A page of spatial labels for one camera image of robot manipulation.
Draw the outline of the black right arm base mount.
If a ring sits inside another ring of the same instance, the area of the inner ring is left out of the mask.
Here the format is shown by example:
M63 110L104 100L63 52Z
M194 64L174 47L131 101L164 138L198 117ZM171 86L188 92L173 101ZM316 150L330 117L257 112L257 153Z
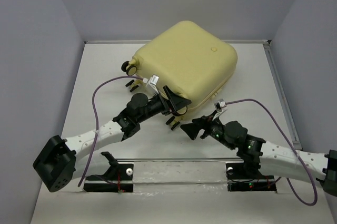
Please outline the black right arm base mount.
M277 192L274 176L247 174L243 162L226 163L227 190L229 192L273 191Z

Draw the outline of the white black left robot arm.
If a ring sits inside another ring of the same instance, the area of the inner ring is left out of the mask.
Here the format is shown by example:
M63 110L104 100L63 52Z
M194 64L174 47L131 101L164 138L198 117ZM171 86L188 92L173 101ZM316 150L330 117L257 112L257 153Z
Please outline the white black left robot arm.
M166 97L160 93L151 98L143 93L134 94L125 109L97 129L65 139L59 135L51 137L33 162L48 191L63 189L75 178L80 161L85 157L91 160L94 151L132 137L142 122L159 113L173 114L191 104L191 100L175 94L168 86L163 90Z

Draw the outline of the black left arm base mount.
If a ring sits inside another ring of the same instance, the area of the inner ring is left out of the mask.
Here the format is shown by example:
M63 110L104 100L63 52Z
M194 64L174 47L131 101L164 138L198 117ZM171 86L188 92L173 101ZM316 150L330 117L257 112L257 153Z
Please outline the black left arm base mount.
M134 190L133 162L119 162L109 152L101 152L109 164L103 174L86 177L83 190L85 192L132 193Z

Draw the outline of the yellow hard-shell suitcase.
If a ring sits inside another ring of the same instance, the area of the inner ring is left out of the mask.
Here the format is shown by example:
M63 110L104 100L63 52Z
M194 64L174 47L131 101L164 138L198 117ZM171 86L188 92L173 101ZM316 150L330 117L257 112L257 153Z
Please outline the yellow hard-shell suitcase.
M166 122L174 130L217 95L233 75L237 52L228 43L192 21L180 21L139 48L121 70L128 76L158 76L157 89L163 87L191 104L178 110Z

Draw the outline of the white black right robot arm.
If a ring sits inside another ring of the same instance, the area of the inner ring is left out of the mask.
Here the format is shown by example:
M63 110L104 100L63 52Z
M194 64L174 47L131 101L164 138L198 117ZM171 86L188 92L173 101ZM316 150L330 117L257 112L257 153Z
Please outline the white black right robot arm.
M250 179L258 176L279 176L308 183L314 182L323 191L336 196L336 151L309 153L266 141L248 133L238 121L222 124L205 116L184 124L181 129L191 140L200 131L201 138L212 137L243 160L242 171Z

